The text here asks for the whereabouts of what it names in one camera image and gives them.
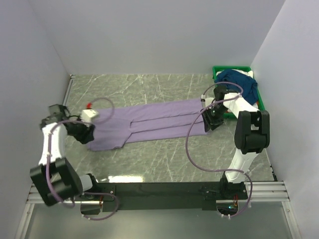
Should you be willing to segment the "purple t shirt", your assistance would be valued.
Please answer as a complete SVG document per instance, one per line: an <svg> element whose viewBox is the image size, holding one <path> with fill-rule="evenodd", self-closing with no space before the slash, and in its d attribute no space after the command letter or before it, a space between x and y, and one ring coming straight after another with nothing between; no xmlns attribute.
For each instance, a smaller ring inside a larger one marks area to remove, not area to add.
<svg viewBox="0 0 319 239"><path fill-rule="evenodd" d="M206 135L200 110L200 99L98 109L94 139L86 146L105 151L126 143Z"/></svg>

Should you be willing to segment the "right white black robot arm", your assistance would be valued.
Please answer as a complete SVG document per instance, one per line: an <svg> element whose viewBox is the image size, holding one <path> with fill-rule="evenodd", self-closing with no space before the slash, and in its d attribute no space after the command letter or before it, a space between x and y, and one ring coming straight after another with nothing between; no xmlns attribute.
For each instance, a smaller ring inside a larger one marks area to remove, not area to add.
<svg viewBox="0 0 319 239"><path fill-rule="evenodd" d="M237 118L234 143L236 151L230 166L219 182L219 194L229 199L244 189L244 175L253 160L270 144L270 115L248 103L236 90L219 85L214 89L214 97L201 96L201 115L204 130L215 130L224 123L224 114L230 110Z"/></svg>

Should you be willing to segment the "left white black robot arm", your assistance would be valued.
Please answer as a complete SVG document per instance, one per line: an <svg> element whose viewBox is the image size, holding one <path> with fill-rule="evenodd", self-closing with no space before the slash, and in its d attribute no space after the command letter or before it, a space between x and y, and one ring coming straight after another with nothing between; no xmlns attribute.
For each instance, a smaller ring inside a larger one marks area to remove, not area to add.
<svg viewBox="0 0 319 239"><path fill-rule="evenodd" d="M98 112L84 109L72 119L64 105L51 105L49 116L42 119L43 149L38 166L31 168L30 178L45 205L53 206L83 194L88 200L99 196L100 188L92 174L79 176L65 156L65 139L74 137L81 144L93 141L95 126L92 121Z"/></svg>

